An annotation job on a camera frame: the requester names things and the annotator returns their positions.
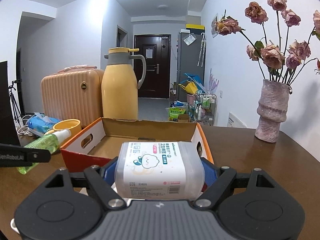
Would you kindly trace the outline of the wall picture frame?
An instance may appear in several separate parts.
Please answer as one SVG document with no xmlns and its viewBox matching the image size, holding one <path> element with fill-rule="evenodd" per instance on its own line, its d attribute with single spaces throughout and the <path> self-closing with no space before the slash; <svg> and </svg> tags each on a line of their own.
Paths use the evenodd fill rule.
<svg viewBox="0 0 320 240">
<path fill-rule="evenodd" d="M 218 32 L 217 29 L 216 29 L 216 23 L 217 23 L 218 20 L 219 20 L 219 14 L 217 13 L 217 14 L 214 16 L 214 18 L 213 18 L 213 20 L 212 20 L 212 22 L 211 22 L 211 34 L 212 34 L 212 38 L 216 37 L 216 36 L 219 34 L 219 32 Z"/>
</svg>

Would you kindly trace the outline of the green sanitizer bottle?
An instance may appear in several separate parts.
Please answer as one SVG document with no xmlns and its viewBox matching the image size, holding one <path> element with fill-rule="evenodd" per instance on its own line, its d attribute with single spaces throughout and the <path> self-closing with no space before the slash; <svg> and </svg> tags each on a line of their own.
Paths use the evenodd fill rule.
<svg viewBox="0 0 320 240">
<path fill-rule="evenodd" d="M 64 141 L 71 137 L 69 129 L 63 129 L 47 135 L 44 135 L 35 141 L 25 145 L 25 148 L 34 148 L 40 150 L 48 150 L 51 154 L 55 153 Z"/>
</svg>

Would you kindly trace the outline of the yellow black box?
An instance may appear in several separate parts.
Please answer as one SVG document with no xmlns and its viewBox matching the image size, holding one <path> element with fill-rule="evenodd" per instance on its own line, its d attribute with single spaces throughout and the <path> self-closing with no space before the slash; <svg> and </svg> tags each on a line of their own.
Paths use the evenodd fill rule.
<svg viewBox="0 0 320 240">
<path fill-rule="evenodd" d="M 197 35 L 200 35 L 205 32 L 205 26 L 204 25 L 198 25 L 198 24 L 186 24 L 185 28 L 190 31 L 190 33 L 194 33 Z"/>
</svg>

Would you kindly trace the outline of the dried pink roses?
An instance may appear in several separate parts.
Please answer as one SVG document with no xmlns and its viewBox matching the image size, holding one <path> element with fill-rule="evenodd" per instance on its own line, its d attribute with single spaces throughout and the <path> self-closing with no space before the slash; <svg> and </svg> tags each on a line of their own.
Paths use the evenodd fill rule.
<svg viewBox="0 0 320 240">
<path fill-rule="evenodd" d="M 287 8 L 287 0 L 267 0 L 267 4 L 276 12 L 278 43 L 267 39 L 265 23 L 268 15 L 258 2 L 250 2 L 245 9 L 245 16 L 252 23 L 262 26 L 263 37 L 255 42 L 245 34 L 245 29 L 240 27 L 238 20 L 223 14 L 216 23 L 218 35 L 227 36 L 240 33 L 248 42 L 247 56 L 259 66 L 264 64 L 268 70 L 270 81 L 282 82 L 292 85 L 304 67 L 311 62 L 316 63 L 315 73 L 319 74 L 319 58 L 311 58 L 310 40 L 312 37 L 319 39 L 319 11 L 313 13 L 313 29 L 306 41 L 295 40 L 289 43 L 290 28 L 299 26 L 301 18 L 291 9 Z"/>
</svg>

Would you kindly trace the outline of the yellow thermos jug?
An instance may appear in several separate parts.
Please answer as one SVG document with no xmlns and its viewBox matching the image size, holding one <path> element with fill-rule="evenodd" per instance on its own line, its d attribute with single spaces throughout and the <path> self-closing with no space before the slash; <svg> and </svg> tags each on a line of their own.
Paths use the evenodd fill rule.
<svg viewBox="0 0 320 240">
<path fill-rule="evenodd" d="M 138 48 L 110 48 L 107 66 L 101 82 L 103 117 L 119 120 L 138 119 L 138 90 L 146 76 L 146 60 L 143 55 L 133 55 Z M 142 77 L 137 80 L 132 60 L 140 60 L 143 65 Z"/>
</svg>

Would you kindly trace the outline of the black paper bag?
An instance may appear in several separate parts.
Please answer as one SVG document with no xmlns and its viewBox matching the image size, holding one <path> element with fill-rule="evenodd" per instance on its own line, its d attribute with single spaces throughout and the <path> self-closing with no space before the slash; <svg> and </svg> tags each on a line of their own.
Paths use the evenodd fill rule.
<svg viewBox="0 0 320 240">
<path fill-rule="evenodd" d="M 20 146 L 9 101 L 7 61 L 0 63 L 0 134 L 1 144 Z"/>
</svg>

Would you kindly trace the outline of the grey refrigerator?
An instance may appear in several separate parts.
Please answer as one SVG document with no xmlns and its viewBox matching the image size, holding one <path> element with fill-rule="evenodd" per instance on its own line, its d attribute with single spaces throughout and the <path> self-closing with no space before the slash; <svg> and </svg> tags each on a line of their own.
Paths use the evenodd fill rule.
<svg viewBox="0 0 320 240">
<path fill-rule="evenodd" d="M 203 84 L 205 70 L 205 64 L 202 62 L 204 49 L 201 49 L 203 33 L 203 30 L 195 30 L 195 33 L 178 33 L 177 85 L 180 83 L 185 86 L 188 79 L 185 73 L 197 75 Z M 187 100 L 184 89 L 179 85 L 177 86 L 176 99 L 179 101 Z"/>
</svg>

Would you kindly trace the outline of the pink ribbed suitcase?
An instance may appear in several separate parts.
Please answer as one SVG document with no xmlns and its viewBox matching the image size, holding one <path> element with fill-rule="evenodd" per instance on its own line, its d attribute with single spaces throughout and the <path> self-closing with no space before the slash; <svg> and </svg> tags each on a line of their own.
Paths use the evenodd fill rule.
<svg viewBox="0 0 320 240">
<path fill-rule="evenodd" d="M 86 127 L 103 116 L 104 71 L 93 66 L 68 67 L 41 81 L 44 113 L 60 120 L 78 119 Z"/>
</svg>

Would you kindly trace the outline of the red cardboard box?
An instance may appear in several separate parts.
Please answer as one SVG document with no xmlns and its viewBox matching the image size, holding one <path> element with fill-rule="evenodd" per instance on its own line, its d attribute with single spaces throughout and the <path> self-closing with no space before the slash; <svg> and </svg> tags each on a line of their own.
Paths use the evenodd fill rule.
<svg viewBox="0 0 320 240">
<path fill-rule="evenodd" d="M 192 142 L 200 158 L 213 159 L 204 132 L 197 123 L 106 118 L 96 120 L 72 137 L 62 146 L 61 153 L 70 172 L 81 172 L 118 158 L 122 144 L 133 141 Z"/>
</svg>

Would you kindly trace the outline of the pink textured vase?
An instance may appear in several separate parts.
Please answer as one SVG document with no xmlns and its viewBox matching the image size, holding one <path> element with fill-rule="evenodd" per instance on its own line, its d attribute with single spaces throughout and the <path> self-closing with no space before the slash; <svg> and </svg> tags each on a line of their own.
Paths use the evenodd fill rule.
<svg viewBox="0 0 320 240">
<path fill-rule="evenodd" d="M 279 137 L 280 124 L 287 119 L 289 96 L 292 88 L 282 82 L 263 80 L 258 101 L 258 126 L 255 136 L 262 141 L 275 143 Z"/>
</svg>

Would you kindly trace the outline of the dark entrance door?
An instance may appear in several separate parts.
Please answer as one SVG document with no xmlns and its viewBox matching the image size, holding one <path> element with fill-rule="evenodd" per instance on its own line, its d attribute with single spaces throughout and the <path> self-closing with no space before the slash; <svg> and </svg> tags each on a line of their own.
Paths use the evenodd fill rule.
<svg viewBox="0 0 320 240">
<path fill-rule="evenodd" d="M 136 35 L 135 48 L 146 60 L 146 75 L 138 90 L 140 98 L 167 99 L 170 89 L 170 35 Z"/>
</svg>

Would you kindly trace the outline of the yellow watering can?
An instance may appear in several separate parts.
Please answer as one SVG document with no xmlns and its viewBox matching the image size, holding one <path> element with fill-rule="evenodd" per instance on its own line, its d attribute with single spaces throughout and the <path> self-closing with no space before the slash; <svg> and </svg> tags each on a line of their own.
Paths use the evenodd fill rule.
<svg viewBox="0 0 320 240">
<path fill-rule="evenodd" d="M 179 83 L 178 86 L 190 95 L 195 95 L 198 91 L 197 85 L 195 85 L 193 81 L 188 81 L 186 86 L 181 83 Z"/>
</svg>

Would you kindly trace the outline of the yellow mug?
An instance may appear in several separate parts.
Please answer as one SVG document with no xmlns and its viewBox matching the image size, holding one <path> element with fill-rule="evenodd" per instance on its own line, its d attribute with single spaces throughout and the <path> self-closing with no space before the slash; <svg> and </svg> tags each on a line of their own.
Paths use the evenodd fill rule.
<svg viewBox="0 0 320 240">
<path fill-rule="evenodd" d="M 45 135 L 51 134 L 56 131 L 62 131 L 64 129 L 70 130 L 71 135 L 75 136 L 81 131 L 81 121 L 78 119 L 62 120 L 55 124 L 51 130 L 45 133 Z"/>
</svg>

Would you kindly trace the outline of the blue tissue pack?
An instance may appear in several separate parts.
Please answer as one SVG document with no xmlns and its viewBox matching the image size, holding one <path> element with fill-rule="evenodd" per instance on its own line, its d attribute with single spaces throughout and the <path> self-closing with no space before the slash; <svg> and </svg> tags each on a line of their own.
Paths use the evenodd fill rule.
<svg viewBox="0 0 320 240">
<path fill-rule="evenodd" d="M 28 130 L 42 137 L 45 133 L 53 129 L 53 126 L 60 122 L 60 119 L 48 117 L 43 113 L 35 113 L 27 121 Z"/>
</svg>

